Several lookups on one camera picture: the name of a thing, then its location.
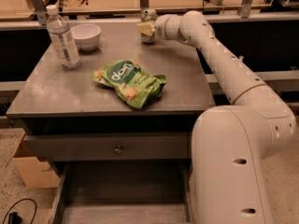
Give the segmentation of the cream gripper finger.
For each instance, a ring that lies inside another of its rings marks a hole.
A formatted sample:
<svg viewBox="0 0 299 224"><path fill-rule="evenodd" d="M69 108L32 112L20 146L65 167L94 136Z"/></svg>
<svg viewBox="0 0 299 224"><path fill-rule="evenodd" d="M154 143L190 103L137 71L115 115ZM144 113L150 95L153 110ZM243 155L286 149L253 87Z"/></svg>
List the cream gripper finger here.
<svg viewBox="0 0 299 224"><path fill-rule="evenodd" d="M147 36L155 35L155 26L152 22L141 22L136 27L140 34Z"/></svg>

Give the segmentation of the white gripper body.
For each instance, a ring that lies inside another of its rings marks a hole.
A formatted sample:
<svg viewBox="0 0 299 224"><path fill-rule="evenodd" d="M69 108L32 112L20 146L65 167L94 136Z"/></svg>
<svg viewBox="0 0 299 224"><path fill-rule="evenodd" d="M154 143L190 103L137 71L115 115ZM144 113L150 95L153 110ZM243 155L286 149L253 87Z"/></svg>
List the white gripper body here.
<svg viewBox="0 0 299 224"><path fill-rule="evenodd" d="M181 17L178 15L160 16L154 23L156 36L163 40L180 41L180 21Z"/></svg>

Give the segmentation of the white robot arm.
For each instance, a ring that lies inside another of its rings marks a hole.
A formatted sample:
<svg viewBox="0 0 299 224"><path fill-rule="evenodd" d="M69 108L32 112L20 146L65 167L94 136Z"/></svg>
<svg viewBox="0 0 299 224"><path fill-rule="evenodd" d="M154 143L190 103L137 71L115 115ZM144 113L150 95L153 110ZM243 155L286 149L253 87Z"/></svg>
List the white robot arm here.
<svg viewBox="0 0 299 224"><path fill-rule="evenodd" d="M200 224L274 224L262 160L295 135L289 107L215 36L205 16L141 13L137 29L197 48L228 105L206 110L192 130L192 173Z"/></svg>

